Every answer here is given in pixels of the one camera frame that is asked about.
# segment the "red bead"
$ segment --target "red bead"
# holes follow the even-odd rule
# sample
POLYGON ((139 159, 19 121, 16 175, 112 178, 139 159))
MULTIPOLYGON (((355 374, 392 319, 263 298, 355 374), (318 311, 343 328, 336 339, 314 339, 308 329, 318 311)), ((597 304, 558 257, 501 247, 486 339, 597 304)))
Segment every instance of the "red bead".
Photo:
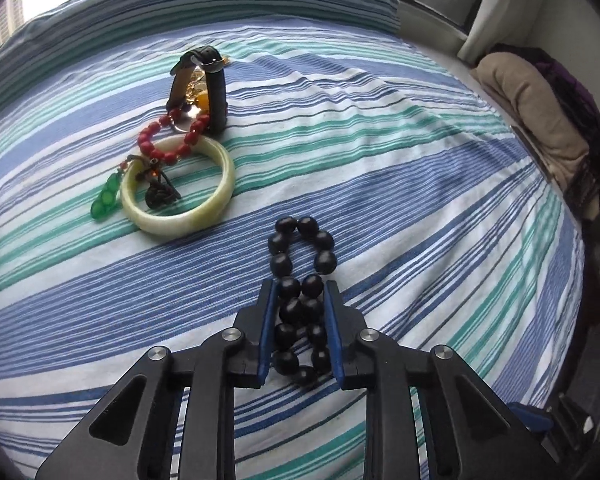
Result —
POLYGON ((149 123, 149 125, 145 129, 149 131, 150 135, 153 135, 158 133, 160 131, 160 128, 160 123, 154 121, 153 123, 149 123))
POLYGON ((140 146, 140 144, 142 144, 144 142, 151 142, 151 136, 149 136, 147 134, 138 135, 138 146, 140 146))
POLYGON ((202 122, 206 128, 207 126, 209 126, 209 121, 211 120, 211 117, 209 117, 209 114, 198 114, 196 119, 202 122))
POLYGON ((187 156, 191 153, 191 148, 188 144, 181 144, 180 146, 178 146, 176 153, 180 156, 187 156))
POLYGON ((179 118, 182 117, 182 110, 180 110, 179 108, 172 108, 171 110, 169 110, 169 117, 171 117, 171 119, 173 119, 174 121, 177 121, 179 118))
POLYGON ((189 127, 190 132, 196 132, 198 134, 202 133, 205 130, 205 123, 202 121, 193 121, 191 126, 189 127))
POLYGON ((155 146, 152 142, 147 141, 140 144, 140 153, 143 155, 150 155, 151 152, 155 149, 155 146))
POLYGON ((178 156, 173 152, 167 152, 164 154, 164 163, 167 166, 173 166, 178 161, 178 156))
POLYGON ((198 142, 199 136, 200 134, 198 132, 189 132, 187 135, 184 136, 184 141, 187 144, 195 144, 198 142))

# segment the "white curtain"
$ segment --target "white curtain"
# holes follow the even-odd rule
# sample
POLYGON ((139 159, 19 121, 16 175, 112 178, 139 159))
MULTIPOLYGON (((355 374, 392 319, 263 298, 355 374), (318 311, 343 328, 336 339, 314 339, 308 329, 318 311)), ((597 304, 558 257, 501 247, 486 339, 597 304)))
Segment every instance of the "white curtain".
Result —
POLYGON ((496 43, 523 44, 541 5, 542 0, 482 0, 458 57, 474 65, 496 43))

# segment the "striped bedsheet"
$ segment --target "striped bedsheet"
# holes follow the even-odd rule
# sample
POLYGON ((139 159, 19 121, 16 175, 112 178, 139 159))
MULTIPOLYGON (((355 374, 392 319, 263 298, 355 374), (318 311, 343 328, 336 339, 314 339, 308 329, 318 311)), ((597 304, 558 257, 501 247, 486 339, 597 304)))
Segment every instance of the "striped bedsheet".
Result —
MULTIPOLYGON (((416 48, 378 30, 267 16, 161 31, 59 69, 0 115, 0 443, 30 478, 152 345, 200 344, 253 303, 266 238, 310 214, 369 326, 446 343, 505 401, 544 403, 580 301, 582 241, 502 118, 416 48), (213 44, 226 69, 234 197, 220 224, 162 240, 90 204, 159 116, 170 67, 213 44)), ((204 200, 219 170, 170 170, 204 200)), ((296 276, 312 266, 293 248, 296 276)), ((305 344, 297 345, 308 362, 305 344)), ((414 396, 416 418, 417 397, 414 396)), ((362 477, 364 392, 302 390, 272 370, 237 390, 237 475, 362 477)), ((184 410, 176 436, 178 464, 184 410)), ((424 436, 418 427, 423 470, 424 436)))

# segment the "metal screw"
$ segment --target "metal screw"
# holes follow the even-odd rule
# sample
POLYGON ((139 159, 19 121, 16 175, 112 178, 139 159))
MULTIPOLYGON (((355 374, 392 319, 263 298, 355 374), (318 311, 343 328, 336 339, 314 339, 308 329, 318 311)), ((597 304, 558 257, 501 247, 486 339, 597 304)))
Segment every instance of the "metal screw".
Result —
POLYGON ((225 328, 222 330, 222 339, 225 341, 235 341, 236 339, 240 339, 242 332, 240 332, 237 328, 225 328))
POLYGON ((438 345, 433 349, 433 353, 438 359, 451 359, 454 351, 447 345, 438 345))
POLYGON ((375 341, 379 337, 380 333, 373 328, 363 328, 360 331, 360 339, 362 339, 362 341, 375 341))
POLYGON ((164 346, 153 346, 146 354, 151 361, 159 361, 167 356, 167 349, 164 346))

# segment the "bangle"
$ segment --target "bangle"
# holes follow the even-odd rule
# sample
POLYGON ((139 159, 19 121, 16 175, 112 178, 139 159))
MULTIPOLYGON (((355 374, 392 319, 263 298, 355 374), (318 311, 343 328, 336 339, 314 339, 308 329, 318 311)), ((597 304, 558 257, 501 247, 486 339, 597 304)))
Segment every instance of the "bangle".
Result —
MULTIPOLYGON (((155 148, 163 153, 171 152, 182 143, 181 136, 158 140, 155 148)), ((216 140, 199 136, 191 147, 193 153, 202 153, 222 168, 218 188, 198 207, 174 216, 154 216, 142 211, 136 203, 138 181, 136 175, 144 170, 143 164, 133 160, 125 171, 120 186, 120 199, 126 216, 142 231, 155 235, 184 236, 215 224, 234 193, 235 167, 226 149, 216 140)))

